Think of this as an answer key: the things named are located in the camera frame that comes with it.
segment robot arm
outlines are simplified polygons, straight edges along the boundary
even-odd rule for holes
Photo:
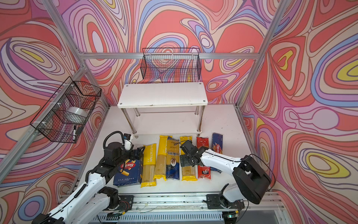
[[[116,133],[121,135],[122,143],[111,142],[106,146],[107,139]],[[104,157],[86,173],[85,182],[47,215],[39,214],[32,224],[88,223],[100,211],[116,209],[120,201],[118,190],[105,185],[118,172],[120,165],[128,159],[140,159],[144,150],[144,147],[133,149],[133,145],[128,144],[130,138],[131,135],[123,135],[120,131],[109,134],[103,142]]]
[[[234,158],[212,151],[206,147],[198,149],[191,141],[185,141],[180,148],[185,155],[180,156],[181,166],[210,166],[231,174],[236,184],[226,185],[219,194],[223,206],[246,198],[254,204],[259,204],[270,186],[271,178],[250,156]]]

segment black cable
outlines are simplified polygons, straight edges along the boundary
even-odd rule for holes
[[[184,141],[181,141],[181,142],[186,142],[186,141],[190,141],[190,140],[184,140]],[[177,142],[177,143],[175,143],[174,145],[176,146],[177,144],[181,144],[182,145],[182,143],[181,142]],[[193,143],[192,141],[190,141],[191,143]]]
[[[77,198],[79,196],[79,194],[84,190],[84,188],[87,186],[86,183],[84,183],[81,187],[81,189],[74,195],[74,198]]]
[[[242,219],[242,217],[244,216],[244,214],[246,213],[246,211],[247,211],[247,208],[248,208],[248,205],[250,204],[250,202],[249,201],[247,201],[247,207],[246,207],[246,210],[244,211],[244,213],[242,214],[242,216],[235,222],[235,223],[238,223],[241,219]]]
[[[127,164],[127,162],[126,162],[126,161],[124,161],[124,163],[122,163],[122,164],[123,164],[123,169],[122,169],[122,172],[121,172],[121,171],[118,171],[119,173],[123,173],[124,168],[126,168],[126,164]]]
[[[71,203],[71,201],[74,199],[74,197],[67,203],[65,204],[65,206],[63,206],[61,209],[59,209],[57,212],[55,212],[53,215],[47,217],[47,219],[43,220],[42,222],[40,222],[39,224],[42,224],[43,222],[47,221],[49,218],[51,218],[52,216],[56,215],[57,213],[59,213],[60,211],[63,210],[64,207],[66,207],[69,203]]]
[[[85,177],[85,179],[84,179],[84,181],[85,181],[86,183],[88,183],[88,176],[90,175],[91,172],[93,172],[93,170],[89,170],[89,171],[87,171],[87,173],[86,173],[86,177]]]
[[[121,137],[122,137],[122,144],[124,144],[123,133],[120,132],[120,131],[115,131],[115,132],[112,132],[111,134],[109,134],[109,135],[105,138],[105,140],[103,141],[103,149],[106,147],[107,140],[108,140],[112,135],[117,134],[117,133],[121,135]]]
[[[98,221],[103,224],[103,222],[100,220],[100,218],[98,217],[98,215],[97,215],[97,218],[98,218]]]
[[[268,167],[268,169],[271,171],[272,175],[274,176],[274,178],[275,178],[274,184],[272,185],[272,187],[271,187],[270,189],[267,190],[267,191],[271,191],[272,188],[273,188],[273,187],[275,186],[275,184],[276,184],[276,176],[275,176],[274,172],[270,169],[270,167],[269,167],[260,157],[258,157],[258,156],[255,155],[255,154],[250,154],[249,156],[251,156],[251,155],[254,155],[254,156],[256,156],[257,158],[259,158],[259,160],[261,160],[261,161]]]

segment shelf leg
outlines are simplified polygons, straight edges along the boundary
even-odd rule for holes
[[[137,130],[134,128],[134,125],[133,125],[131,119],[129,118],[129,115],[128,115],[128,113],[127,113],[127,110],[126,110],[125,108],[121,108],[121,110],[122,110],[124,116],[126,117],[128,123],[129,123],[129,126],[130,126],[131,129],[132,129],[132,133],[133,133],[133,134],[136,134],[136,133],[137,133]]]
[[[197,106],[197,109],[195,110],[195,115],[199,114],[199,106]]]
[[[205,106],[201,106],[200,113],[199,113],[200,117],[199,117],[199,124],[198,124],[197,132],[201,132],[201,123],[202,123],[202,119],[203,119],[204,109],[205,109]]]
[[[136,115],[137,117],[139,117],[139,116],[140,116],[140,113],[139,113],[138,109],[137,109],[137,108],[134,108],[134,111],[135,111],[135,115]]]

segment barilla pasta box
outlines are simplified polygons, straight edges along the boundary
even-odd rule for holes
[[[223,154],[223,135],[218,133],[213,133],[212,138],[212,150],[214,152]],[[218,170],[214,167],[211,167],[211,171],[219,172],[221,173],[221,170]]]
[[[126,185],[141,184],[142,169],[143,169],[143,158],[136,159],[136,160],[127,160],[126,166],[122,164],[118,168],[118,173],[115,174],[113,179],[113,185],[120,187]]]

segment black wire basket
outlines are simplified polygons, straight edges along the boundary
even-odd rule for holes
[[[30,124],[52,142],[76,143],[101,93],[88,82],[72,81],[50,112],[34,122],[43,107]]]
[[[140,66],[145,80],[162,82],[199,82],[199,48],[143,48]]]

